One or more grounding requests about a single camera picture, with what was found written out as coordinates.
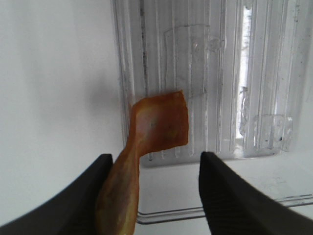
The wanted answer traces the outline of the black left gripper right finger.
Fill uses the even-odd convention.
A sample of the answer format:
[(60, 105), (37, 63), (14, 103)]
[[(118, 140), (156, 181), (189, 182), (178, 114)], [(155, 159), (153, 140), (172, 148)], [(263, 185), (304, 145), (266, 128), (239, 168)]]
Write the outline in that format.
[(313, 221), (258, 191), (213, 152), (202, 152), (199, 195), (213, 235), (311, 235)]

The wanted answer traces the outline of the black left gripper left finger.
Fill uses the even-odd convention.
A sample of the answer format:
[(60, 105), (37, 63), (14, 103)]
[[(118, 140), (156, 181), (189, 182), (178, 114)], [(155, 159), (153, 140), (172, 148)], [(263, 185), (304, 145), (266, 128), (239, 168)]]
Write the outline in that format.
[(94, 235), (95, 201), (113, 165), (100, 155), (57, 195), (19, 218), (2, 225), (2, 235)]

